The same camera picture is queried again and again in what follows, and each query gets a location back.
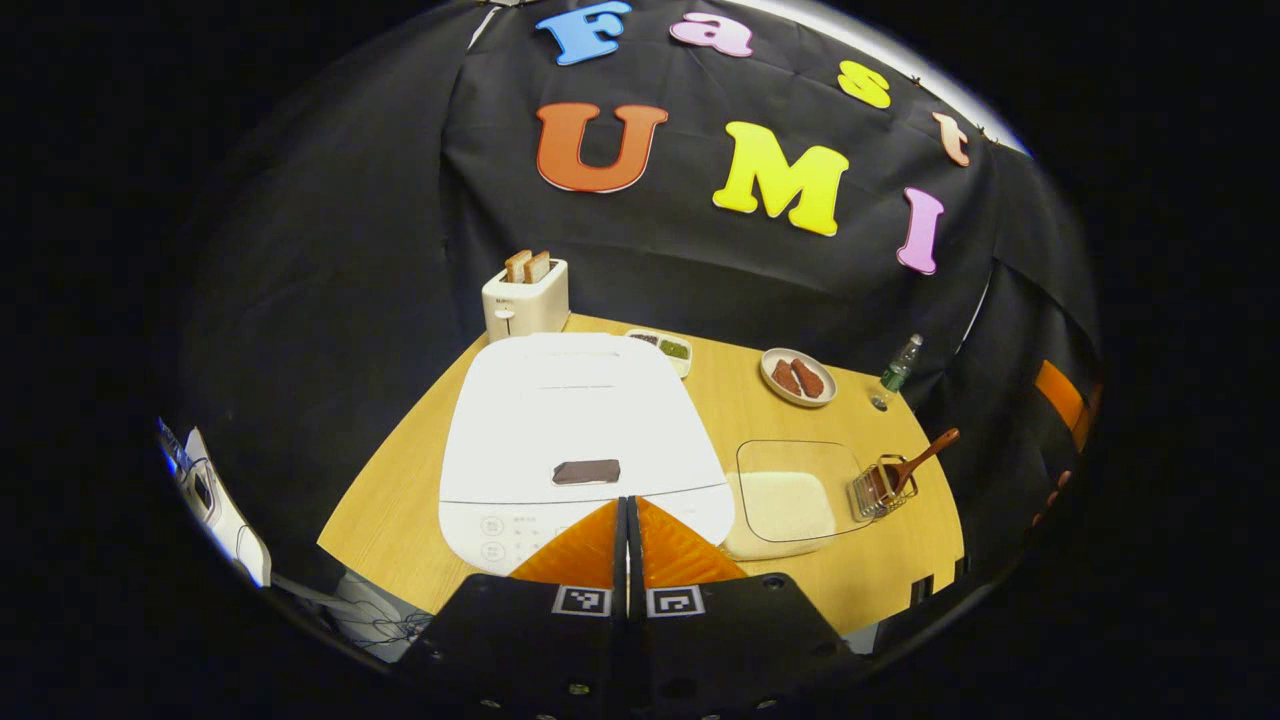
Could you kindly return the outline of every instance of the meat slice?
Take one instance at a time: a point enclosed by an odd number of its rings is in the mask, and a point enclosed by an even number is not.
[[[808,365],[800,361],[799,357],[791,361],[791,369],[796,372],[796,377],[800,378],[800,387],[804,388],[804,393],[809,397],[818,397],[822,395],[823,384],[822,378],[814,374]]]
[[[791,374],[791,365],[786,360],[778,360],[778,364],[773,366],[773,382],[782,386],[791,395],[800,395],[800,383]]]

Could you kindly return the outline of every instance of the small dish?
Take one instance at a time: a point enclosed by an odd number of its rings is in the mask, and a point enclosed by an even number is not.
[[[815,375],[818,375],[819,379],[822,379],[822,392],[818,397],[809,397],[804,395],[804,391],[801,391],[800,395],[794,395],[773,379],[773,368],[777,366],[778,360],[790,364],[795,359],[800,359],[800,361],[803,361]],[[836,378],[831,377],[831,373],[822,365],[822,363],[809,357],[799,350],[790,350],[786,347],[765,350],[764,355],[760,356],[760,375],[764,378],[764,383],[769,386],[773,392],[782,396],[783,400],[804,407],[822,407],[836,397]]]
[[[671,361],[671,366],[676,369],[676,374],[680,375],[681,379],[689,377],[689,370],[694,366],[694,346],[689,345],[685,340],[673,334],[644,328],[631,328],[627,331],[626,336],[653,345],[659,352],[667,356],[667,360]],[[677,354],[682,352],[685,357],[675,357],[671,352],[668,352],[668,350]]]

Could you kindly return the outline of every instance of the white appliance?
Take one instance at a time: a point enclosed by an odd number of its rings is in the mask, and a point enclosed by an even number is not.
[[[562,462],[596,460],[617,460],[616,482],[553,482]],[[605,333],[539,333],[476,355],[440,469],[440,530],[453,552],[506,575],[628,495],[712,544],[733,524],[716,450],[660,350]]]
[[[484,283],[484,323],[489,342],[532,333],[558,333],[568,322],[568,263],[550,259],[552,269],[535,283],[509,283],[507,270]]]

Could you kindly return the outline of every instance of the wooden table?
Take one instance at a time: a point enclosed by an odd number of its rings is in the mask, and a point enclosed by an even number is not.
[[[622,334],[635,325],[571,315],[564,332]],[[911,457],[929,443],[904,402],[881,413],[868,397],[877,378],[828,366],[836,398],[799,407],[760,378],[760,351],[680,336],[694,348],[685,388],[724,470],[750,439],[828,441],[849,446],[863,464],[882,452]],[[388,592],[438,612],[463,578],[477,573],[449,550],[436,507],[440,464],[453,407],[480,337],[401,420],[333,511],[320,547]],[[964,538],[951,488],[937,459],[915,471],[919,496],[870,527],[835,538],[809,555],[740,562],[748,574],[791,575],[838,633],[905,610],[911,583],[933,575],[934,592],[955,578]]]

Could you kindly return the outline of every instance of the wire basket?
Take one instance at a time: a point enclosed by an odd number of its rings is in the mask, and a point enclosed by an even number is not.
[[[906,487],[902,488],[902,492],[900,495],[893,493],[893,488],[888,487],[887,482],[883,482],[883,475],[879,471],[881,466],[884,465],[884,460],[906,462],[906,457],[901,455],[881,455],[873,465],[863,470],[849,484],[849,501],[854,516],[859,519],[868,521],[879,520],[920,493],[920,488],[915,484],[914,473],[906,477]]]

